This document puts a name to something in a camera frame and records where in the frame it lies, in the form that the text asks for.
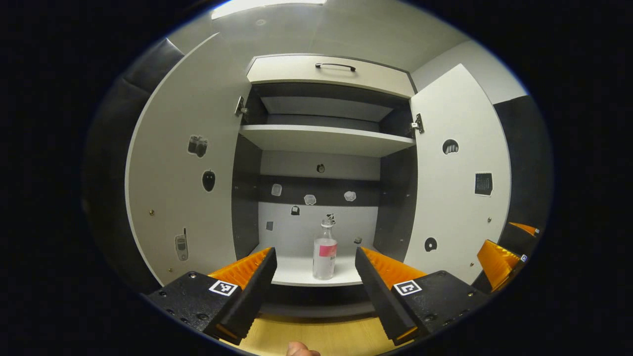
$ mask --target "bottle label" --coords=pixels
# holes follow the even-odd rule
[[[320,257],[334,257],[334,256],[336,256],[336,246],[338,246],[338,245],[334,245],[334,246],[323,246],[323,245],[321,245],[319,247],[318,255]]]

